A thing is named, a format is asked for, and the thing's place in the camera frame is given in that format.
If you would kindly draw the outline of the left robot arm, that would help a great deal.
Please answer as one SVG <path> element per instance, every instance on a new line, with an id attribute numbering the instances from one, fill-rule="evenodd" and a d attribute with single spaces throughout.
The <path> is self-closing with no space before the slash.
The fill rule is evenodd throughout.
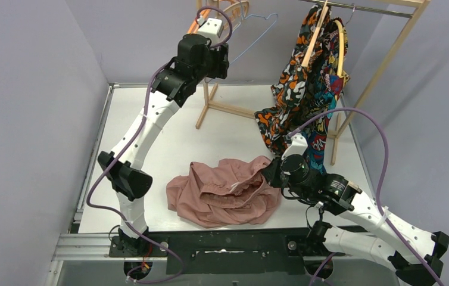
<path id="1" fill-rule="evenodd" d="M 229 46 L 199 34 L 186 34 L 177 54 L 161 66 L 149 81 L 142 110 L 121 141 L 98 163 L 111 183 L 120 205 L 121 224 L 117 246 L 143 255 L 149 249 L 144 197 L 152 186 L 151 175 L 142 171 L 146 155 L 164 125 L 195 93 L 206 78 L 225 79 Z"/>

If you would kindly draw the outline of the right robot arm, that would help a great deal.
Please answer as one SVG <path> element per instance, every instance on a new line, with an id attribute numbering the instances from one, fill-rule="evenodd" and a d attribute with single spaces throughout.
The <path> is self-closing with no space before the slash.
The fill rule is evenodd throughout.
<path id="1" fill-rule="evenodd" d="M 320 215 L 329 212 L 368 233 L 347 231 L 318 219 L 306 238 L 312 253 L 348 254 L 388 268 L 408 285 L 437 285 L 444 266 L 441 258 L 449 245 L 447 234 L 413 226 L 345 177 L 310 169 L 298 154 L 274 159 L 261 174 L 269 186 L 288 190 L 293 200 L 308 204 Z"/>

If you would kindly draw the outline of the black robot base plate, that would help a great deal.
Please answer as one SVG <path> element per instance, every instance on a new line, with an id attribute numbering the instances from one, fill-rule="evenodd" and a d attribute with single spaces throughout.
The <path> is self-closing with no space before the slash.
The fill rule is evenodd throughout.
<path id="1" fill-rule="evenodd" d="M 166 273 L 257 274 L 284 272 L 303 275 L 317 269 L 329 251 L 308 240 L 307 228 L 225 231 L 150 232 L 148 238 L 168 247 L 181 261 L 143 239 L 133 244 L 114 236 L 109 256 L 153 263 L 166 259 Z"/>

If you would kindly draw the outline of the pink shorts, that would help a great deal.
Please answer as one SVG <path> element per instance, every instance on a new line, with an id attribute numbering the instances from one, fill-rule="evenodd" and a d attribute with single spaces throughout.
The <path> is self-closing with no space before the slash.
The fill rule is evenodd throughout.
<path id="1" fill-rule="evenodd" d="M 168 208 L 203 228 L 264 224 L 282 201 L 280 189 L 261 174 L 270 162 L 265 156 L 225 158 L 216 167 L 192 162 L 187 175 L 167 184 Z"/>

